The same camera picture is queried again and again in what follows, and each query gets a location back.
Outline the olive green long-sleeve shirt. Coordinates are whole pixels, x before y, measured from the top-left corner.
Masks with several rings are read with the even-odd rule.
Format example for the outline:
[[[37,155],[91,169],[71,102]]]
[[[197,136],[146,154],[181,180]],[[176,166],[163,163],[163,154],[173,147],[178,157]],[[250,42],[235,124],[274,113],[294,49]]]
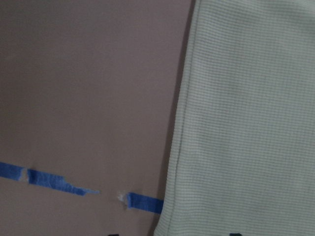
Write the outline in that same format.
[[[196,1],[154,234],[314,233],[314,1]]]

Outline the blue tape line crosswise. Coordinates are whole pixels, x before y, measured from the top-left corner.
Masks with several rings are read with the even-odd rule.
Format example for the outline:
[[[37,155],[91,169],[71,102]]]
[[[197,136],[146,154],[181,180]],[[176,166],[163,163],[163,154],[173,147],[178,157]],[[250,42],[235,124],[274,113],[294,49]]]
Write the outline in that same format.
[[[26,181],[31,185],[46,187],[78,196],[100,193],[98,190],[91,190],[72,185],[60,175],[28,169],[4,162],[0,163],[0,176],[15,181]],[[133,192],[119,195],[118,199],[124,203],[127,208],[139,209],[155,214],[160,214],[163,209],[163,200]]]

